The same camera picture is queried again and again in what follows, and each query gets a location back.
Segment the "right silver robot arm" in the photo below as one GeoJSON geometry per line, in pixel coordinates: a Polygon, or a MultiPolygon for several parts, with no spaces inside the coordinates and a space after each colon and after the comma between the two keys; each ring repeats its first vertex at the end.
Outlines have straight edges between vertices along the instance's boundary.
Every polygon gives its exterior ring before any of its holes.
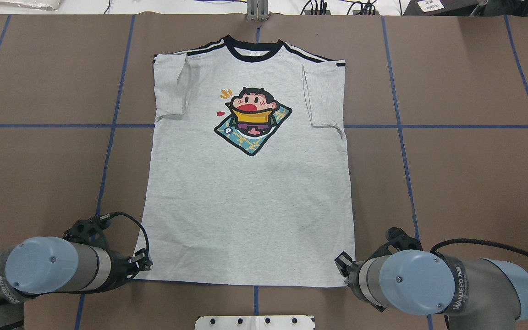
{"type": "Polygon", "coordinates": [[[342,252],[335,264],[353,294],[380,313],[443,315],[451,330],[514,330],[528,319],[528,272],[507,261],[407,249],[365,261],[342,252]]]}

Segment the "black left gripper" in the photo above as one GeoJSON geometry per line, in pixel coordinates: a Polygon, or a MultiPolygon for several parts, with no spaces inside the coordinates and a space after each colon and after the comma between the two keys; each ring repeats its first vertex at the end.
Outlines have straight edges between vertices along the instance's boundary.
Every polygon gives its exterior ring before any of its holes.
{"type": "Polygon", "coordinates": [[[153,261],[147,249],[139,249],[132,257],[125,257],[115,251],[108,252],[111,260],[111,270],[109,275],[109,290],[115,290],[128,283],[132,276],[139,272],[147,272],[151,269],[153,261]]]}

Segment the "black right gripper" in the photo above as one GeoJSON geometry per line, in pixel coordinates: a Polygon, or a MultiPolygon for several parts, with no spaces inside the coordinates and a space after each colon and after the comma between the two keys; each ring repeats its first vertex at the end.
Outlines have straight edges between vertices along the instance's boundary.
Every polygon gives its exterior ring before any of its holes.
{"type": "Polygon", "coordinates": [[[361,268],[365,264],[366,262],[354,262],[352,257],[345,251],[342,251],[335,257],[335,265],[340,275],[346,279],[346,286],[351,290],[361,290],[361,268]]]}

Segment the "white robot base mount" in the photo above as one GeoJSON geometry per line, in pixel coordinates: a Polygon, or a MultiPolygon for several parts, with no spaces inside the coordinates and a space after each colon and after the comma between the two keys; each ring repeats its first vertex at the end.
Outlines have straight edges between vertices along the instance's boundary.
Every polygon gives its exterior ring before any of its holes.
{"type": "Polygon", "coordinates": [[[314,330],[316,322],[308,315],[252,315],[200,317],[195,330],[314,330]]]}

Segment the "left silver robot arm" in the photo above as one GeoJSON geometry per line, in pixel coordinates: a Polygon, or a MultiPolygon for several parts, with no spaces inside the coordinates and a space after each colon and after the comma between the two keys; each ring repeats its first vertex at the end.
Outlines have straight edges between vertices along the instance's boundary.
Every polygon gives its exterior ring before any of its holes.
{"type": "Polygon", "coordinates": [[[22,330],[25,303],[47,294],[114,290],[152,265],[147,249],[132,257],[99,244],[33,237],[0,250],[0,330],[22,330]]]}

